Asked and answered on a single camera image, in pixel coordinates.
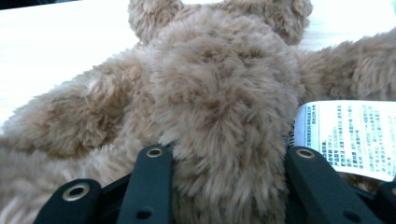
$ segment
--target brown fur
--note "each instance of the brown fur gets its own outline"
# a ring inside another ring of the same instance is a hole
[[[143,45],[36,97],[5,123],[0,223],[31,222],[75,178],[111,183],[155,143],[175,143],[178,223],[282,223],[285,136],[296,108],[394,100],[396,30],[300,52],[287,44],[301,39],[309,1],[269,2],[132,0],[130,23]]]

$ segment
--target teddy bear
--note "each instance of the teddy bear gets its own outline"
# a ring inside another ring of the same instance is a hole
[[[0,136],[0,220],[30,223],[62,184],[106,186],[172,144],[176,223],[283,223],[299,105],[396,99],[396,29],[298,44],[309,0],[131,0],[140,42],[15,111]]]

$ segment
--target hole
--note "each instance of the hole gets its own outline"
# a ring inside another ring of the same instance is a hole
[[[315,154],[313,152],[303,148],[297,149],[297,155],[307,159],[312,159],[315,157]]]
[[[147,152],[148,157],[155,158],[160,157],[163,154],[163,151],[160,148],[152,148]]]
[[[65,201],[73,202],[81,199],[90,191],[90,186],[87,183],[78,183],[70,188],[68,188],[62,197]]]
[[[148,218],[150,218],[151,217],[151,215],[152,215],[152,212],[151,212],[151,210],[149,210],[149,209],[143,209],[143,210],[140,210],[140,211],[138,211],[137,213],[136,213],[136,218],[137,219],[148,219]]]
[[[344,211],[344,217],[353,222],[361,222],[361,218],[353,212]]]

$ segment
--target teddy bear ear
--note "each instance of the teddy bear ear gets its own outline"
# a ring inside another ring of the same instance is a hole
[[[129,24],[140,41],[147,44],[183,7],[179,0],[130,0]]]
[[[224,0],[221,8],[262,18],[289,45],[300,43],[312,12],[309,0]]]

